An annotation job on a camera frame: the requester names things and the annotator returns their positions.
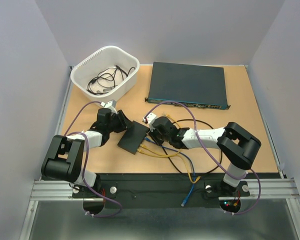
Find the small black network switch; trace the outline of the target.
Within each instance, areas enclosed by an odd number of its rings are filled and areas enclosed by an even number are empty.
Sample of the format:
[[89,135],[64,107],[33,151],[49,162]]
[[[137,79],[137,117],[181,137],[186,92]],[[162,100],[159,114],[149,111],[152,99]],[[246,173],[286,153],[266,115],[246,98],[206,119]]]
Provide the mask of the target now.
[[139,122],[133,121],[132,125],[125,131],[117,146],[133,155],[144,141],[149,128]]

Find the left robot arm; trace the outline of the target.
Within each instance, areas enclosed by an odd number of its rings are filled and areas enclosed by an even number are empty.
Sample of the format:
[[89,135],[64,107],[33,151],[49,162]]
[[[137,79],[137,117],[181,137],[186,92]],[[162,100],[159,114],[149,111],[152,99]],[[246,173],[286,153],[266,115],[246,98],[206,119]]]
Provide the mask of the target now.
[[85,193],[90,197],[98,196],[101,193],[101,178],[86,169],[84,153],[105,145],[111,133],[121,133],[131,127],[132,121],[122,110],[113,112],[109,108],[99,109],[96,121],[89,130],[52,138],[41,166],[42,176],[84,186]]

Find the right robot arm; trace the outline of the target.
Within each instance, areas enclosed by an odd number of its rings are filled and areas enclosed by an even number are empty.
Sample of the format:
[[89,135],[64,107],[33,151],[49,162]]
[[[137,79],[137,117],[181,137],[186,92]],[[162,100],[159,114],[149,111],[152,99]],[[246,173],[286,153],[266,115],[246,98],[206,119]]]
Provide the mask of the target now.
[[232,195],[250,170],[262,146],[261,141],[235,122],[225,127],[196,130],[189,127],[176,127],[166,116],[149,114],[144,122],[149,125],[148,134],[152,140],[161,145],[169,143],[176,149],[204,150],[217,149],[230,161],[223,180],[221,192]]

